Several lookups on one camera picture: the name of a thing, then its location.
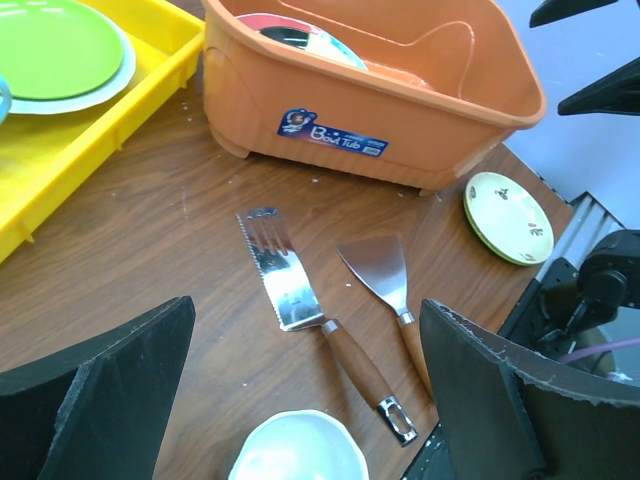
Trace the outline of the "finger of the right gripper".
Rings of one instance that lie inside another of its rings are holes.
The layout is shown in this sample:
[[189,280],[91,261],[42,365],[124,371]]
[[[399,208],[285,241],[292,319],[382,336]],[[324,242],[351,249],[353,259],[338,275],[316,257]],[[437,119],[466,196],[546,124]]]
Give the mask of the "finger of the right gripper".
[[590,113],[639,115],[640,58],[628,62],[610,74],[562,100],[560,116]]
[[544,0],[531,14],[535,28],[616,3],[616,0]]

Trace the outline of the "red and teal plate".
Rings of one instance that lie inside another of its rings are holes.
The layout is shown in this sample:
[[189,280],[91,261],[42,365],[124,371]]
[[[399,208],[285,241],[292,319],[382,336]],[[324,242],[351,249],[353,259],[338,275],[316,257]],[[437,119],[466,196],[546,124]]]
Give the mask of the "red and teal plate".
[[250,13],[237,16],[237,19],[245,26],[252,30],[259,32],[264,27],[271,26],[284,26],[301,29],[307,32],[320,32],[325,30],[312,25],[308,22],[286,17],[283,15],[277,15],[272,13]]

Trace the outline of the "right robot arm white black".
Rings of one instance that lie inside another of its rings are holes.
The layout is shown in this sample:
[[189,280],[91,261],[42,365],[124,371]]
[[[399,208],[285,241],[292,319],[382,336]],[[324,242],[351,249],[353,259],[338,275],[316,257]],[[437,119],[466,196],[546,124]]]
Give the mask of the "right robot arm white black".
[[[561,116],[639,114],[639,60],[634,59],[563,99]],[[621,229],[601,239],[575,275],[539,288],[531,299],[538,324],[529,334],[536,347],[573,339],[616,319],[620,307],[639,307],[639,232]]]

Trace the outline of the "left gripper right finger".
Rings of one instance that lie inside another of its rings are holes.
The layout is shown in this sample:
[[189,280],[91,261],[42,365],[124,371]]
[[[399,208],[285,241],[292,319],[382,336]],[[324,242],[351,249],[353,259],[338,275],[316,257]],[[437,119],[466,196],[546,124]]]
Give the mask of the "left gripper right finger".
[[638,388],[544,357],[432,299],[419,326],[457,478],[638,478]]

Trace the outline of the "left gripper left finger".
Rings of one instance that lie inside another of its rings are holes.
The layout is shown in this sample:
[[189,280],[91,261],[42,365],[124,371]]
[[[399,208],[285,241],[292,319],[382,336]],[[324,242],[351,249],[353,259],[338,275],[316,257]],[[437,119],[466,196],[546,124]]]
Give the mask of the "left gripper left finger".
[[152,478],[195,319],[176,297],[2,372],[2,478]]

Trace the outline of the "cream plate black mark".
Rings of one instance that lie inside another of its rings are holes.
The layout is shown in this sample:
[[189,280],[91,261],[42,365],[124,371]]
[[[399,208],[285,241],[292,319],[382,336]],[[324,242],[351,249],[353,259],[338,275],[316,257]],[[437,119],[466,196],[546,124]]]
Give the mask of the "cream plate black mark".
[[264,27],[259,32],[274,41],[301,49],[323,58],[367,70],[365,62],[347,45],[327,32],[307,32],[284,26]]

